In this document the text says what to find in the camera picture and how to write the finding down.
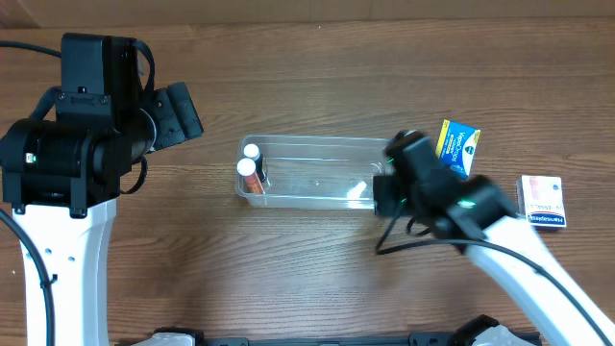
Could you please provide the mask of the clear plastic container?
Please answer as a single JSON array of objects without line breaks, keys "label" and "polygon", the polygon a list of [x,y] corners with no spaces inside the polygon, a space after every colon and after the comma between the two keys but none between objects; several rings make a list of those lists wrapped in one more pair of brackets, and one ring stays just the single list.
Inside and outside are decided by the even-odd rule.
[{"label": "clear plastic container", "polygon": [[240,160],[248,144],[263,154],[264,192],[252,193],[240,175],[234,188],[253,207],[371,210],[373,177],[392,172],[386,138],[250,135],[240,141]]}]

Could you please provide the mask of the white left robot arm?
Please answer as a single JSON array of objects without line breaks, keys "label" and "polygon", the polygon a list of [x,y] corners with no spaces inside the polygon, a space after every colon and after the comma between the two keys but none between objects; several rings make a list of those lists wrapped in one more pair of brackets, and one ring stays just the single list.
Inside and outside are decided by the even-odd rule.
[{"label": "white left robot arm", "polygon": [[5,221],[20,240],[31,345],[106,345],[108,254],[121,180],[199,137],[187,86],[53,86],[1,141]]}]

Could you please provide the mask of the orange tube white cap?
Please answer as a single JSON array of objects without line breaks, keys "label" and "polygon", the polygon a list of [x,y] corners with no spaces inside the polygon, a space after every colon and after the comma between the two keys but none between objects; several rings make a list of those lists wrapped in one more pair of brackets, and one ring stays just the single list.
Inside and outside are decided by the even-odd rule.
[{"label": "orange tube white cap", "polygon": [[248,186],[251,193],[264,193],[264,188],[257,173],[256,163],[252,159],[241,159],[236,165],[236,171]]}]

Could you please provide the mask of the black tube white cap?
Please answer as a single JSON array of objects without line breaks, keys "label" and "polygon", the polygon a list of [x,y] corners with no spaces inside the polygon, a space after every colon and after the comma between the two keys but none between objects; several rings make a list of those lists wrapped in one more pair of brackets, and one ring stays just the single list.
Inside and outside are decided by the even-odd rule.
[{"label": "black tube white cap", "polygon": [[259,147],[254,143],[247,144],[243,148],[243,155],[246,158],[254,161],[256,165],[256,171],[257,171],[258,177],[260,181],[264,183],[267,179],[267,171],[266,171],[264,156],[261,150],[259,149]]}]

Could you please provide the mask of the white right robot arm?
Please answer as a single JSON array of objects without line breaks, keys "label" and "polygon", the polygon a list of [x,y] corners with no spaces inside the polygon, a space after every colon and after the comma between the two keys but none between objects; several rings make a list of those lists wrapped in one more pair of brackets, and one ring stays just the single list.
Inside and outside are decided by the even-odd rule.
[{"label": "white right robot arm", "polygon": [[490,276],[552,345],[611,345],[614,324],[572,279],[514,203],[488,178],[374,178],[378,214],[409,216],[432,237],[406,246],[453,245]]}]

